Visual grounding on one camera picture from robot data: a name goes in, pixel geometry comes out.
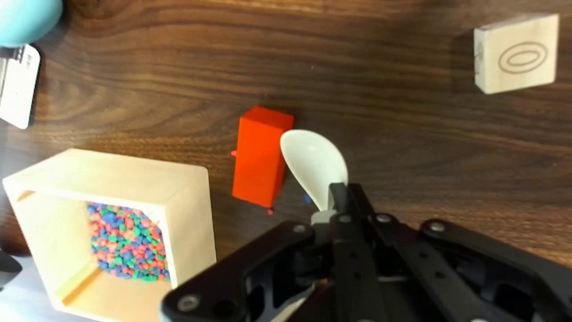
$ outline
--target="wooden table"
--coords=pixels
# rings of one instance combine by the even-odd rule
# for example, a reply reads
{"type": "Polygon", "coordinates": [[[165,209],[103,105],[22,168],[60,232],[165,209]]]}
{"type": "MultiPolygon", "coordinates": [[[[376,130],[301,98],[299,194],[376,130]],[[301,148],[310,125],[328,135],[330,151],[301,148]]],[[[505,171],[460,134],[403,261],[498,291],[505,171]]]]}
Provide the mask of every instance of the wooden table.
{"type": "MultiPolygon", "coordinates": [[[[0,125],[2,177],[70,146],[204,164],[224,257],[315,211],[292,175],[276,216],[231,196],[238,117],[262,103],[331,137],[376,209],[572,266],[569,0],[69,0],[38,48],[35,123],[0,125]],[[483,94],[473,28],[539,10],[562,14],[557,84],[483,94]]],[[[28,252],[4,191],[0,218],[28,252]]]]}

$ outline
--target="white spoon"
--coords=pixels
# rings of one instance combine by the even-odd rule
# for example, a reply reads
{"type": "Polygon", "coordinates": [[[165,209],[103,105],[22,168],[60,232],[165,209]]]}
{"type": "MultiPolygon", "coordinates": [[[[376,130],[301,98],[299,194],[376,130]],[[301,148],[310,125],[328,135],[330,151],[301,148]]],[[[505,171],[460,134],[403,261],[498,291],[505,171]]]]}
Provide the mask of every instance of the white spoon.
{"type": "Polygon", "coordinates": [[[347,164],[342,151],[328,137],[312,130],[288,130],[281,150],[294,177],[301,182],[321,211],[335,207],[330,184],[347,184],[347,164]]]}

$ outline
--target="small white box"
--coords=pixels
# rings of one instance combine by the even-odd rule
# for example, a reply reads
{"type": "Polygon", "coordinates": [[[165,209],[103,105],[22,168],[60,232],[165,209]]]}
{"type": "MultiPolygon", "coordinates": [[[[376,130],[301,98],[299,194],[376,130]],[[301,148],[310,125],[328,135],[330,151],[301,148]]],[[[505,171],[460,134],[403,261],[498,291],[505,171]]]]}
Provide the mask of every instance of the small white box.
{"type": "Polygon", "coordinates": [[[476,28],[476,84],[490,94],[555,82],[558,19],[530,14],[476,28]]]}
{"type": "Polygon", "coordinates": [[[208,169],[67,150],[4,178],[8,196],[56,309],[95,320],[158,320],[172,287],[217,261],[208,169]],[[144,209],[163,230],[169,280],[99,268],[88,202],[144,209]]]}

